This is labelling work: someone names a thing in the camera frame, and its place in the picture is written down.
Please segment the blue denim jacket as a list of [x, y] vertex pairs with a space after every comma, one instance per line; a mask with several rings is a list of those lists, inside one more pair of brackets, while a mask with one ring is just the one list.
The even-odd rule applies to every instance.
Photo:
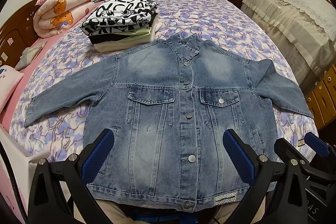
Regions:
[[248, 190], [222, 138], [234, 130], [276, 160], [274, 106], [311, 118], [299, 86], [271, 60], [252, 61], [195, 35], [131, 48], [90, 65], [34, 97], [25, 124], [91, 103], [83, 143], [104, 129], [114, 146], [88, 188], [131, 206], [200, 211]]

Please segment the orange wooden drawer cabinet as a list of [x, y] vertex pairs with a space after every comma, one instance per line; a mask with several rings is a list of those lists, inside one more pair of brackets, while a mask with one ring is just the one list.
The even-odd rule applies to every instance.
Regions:
[[322, 80], [305, 96], [314, 123], [318, 130], [323, 129], [335, 120], [336, 107], [336, 74], [333, 64]]

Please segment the pink bed sheet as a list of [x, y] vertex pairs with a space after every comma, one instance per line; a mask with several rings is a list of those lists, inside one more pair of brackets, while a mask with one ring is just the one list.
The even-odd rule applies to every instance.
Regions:
[[23, 78], [1, 113], [1, 124], [13, 135], [21, 132], [25, 122], [25, 107], [30, 99], [52, 85], [107, 57], [91, 45], [79, 28], [80, 23], [45, 42], [36, 59], [21, 70]]

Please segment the white printed pillow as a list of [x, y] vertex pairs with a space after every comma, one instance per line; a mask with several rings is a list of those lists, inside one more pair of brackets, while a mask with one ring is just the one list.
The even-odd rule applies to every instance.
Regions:
[[15, 91], [24, 74], [8, 65], [0, 69], [0, 113], [5, 108], [7, 101]]

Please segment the cream folded garment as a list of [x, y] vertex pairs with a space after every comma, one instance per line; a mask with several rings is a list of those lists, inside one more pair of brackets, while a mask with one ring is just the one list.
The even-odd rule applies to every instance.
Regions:
[[163, 26], [157, 14], [154, 14], [147, 27], [131, 32], [90, 36], [90, 42], [100, 53], [127, 50], [135, 46], [153, 42], [156, 33]]

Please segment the beige lace covered furniture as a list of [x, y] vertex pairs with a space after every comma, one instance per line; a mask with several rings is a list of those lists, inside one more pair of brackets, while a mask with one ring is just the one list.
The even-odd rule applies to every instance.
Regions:
[[241, 10], [276, 44], [302, 89], [335, 63], [335, 8], [326, 0], [243, 0]]

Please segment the grey small cloth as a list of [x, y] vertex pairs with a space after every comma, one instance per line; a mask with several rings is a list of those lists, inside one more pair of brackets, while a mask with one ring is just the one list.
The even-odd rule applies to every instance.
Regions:
[[36, 45], [32, 47], [26, 48], [19, 59], [19, 62], [15, 66], [15, 70], [20, 71], [30, 65], [38, 56], [38, 54], [42, 51], [48, 41], [38, 42]]

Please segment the purple cat print blanket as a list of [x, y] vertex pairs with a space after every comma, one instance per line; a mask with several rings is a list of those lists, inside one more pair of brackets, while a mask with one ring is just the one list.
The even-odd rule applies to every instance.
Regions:
[[[270, 59], [276, 71], [289, 79], [294, 74], [284, 56], [261, 28], [226, 0], [153, 0], [163, 26], [157, 39], [173, 34], [186, 38], [197, 35], [223, 49], [254, 61]], [[32, 125], [22, 125], [11, 135], [28, 153], [50, 152], [50, 160], [61, 161], [83, 148], [86, 119], [92, 106], [83, 102], [38, 118]]]

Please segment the light green folded garment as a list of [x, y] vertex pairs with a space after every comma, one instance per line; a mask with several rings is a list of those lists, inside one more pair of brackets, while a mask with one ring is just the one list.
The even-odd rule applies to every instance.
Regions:
[[129, 32], [120, 32], [114, 35], [117, 41], [123, 42], [149, 42], [152, 38], [152, 28], [143, 27]]

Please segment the brown wooden headboard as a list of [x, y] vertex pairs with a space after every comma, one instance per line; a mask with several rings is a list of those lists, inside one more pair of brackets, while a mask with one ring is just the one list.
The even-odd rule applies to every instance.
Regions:
[[32, 0], [18, 9], [1, 27], [1, 66], [15, 67], [22, 52], [39, 36], [33, 27], [33, 17], [39, 8]]

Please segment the black white patterned folded garment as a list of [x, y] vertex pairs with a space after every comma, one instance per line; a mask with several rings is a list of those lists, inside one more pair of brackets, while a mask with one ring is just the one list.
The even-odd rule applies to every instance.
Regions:
[[80, 29], [87, 36], [135, 31], [149, 25], [157, 7], [151, 0], [109, 0], [94, 10]]

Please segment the pink bear print quilt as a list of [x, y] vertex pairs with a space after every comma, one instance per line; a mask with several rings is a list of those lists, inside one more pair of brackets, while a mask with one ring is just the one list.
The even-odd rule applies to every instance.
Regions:
[[36, 5], [33, 27], [41, 38], [63, 33], [96, 7], [93, 0], [37, 0]]

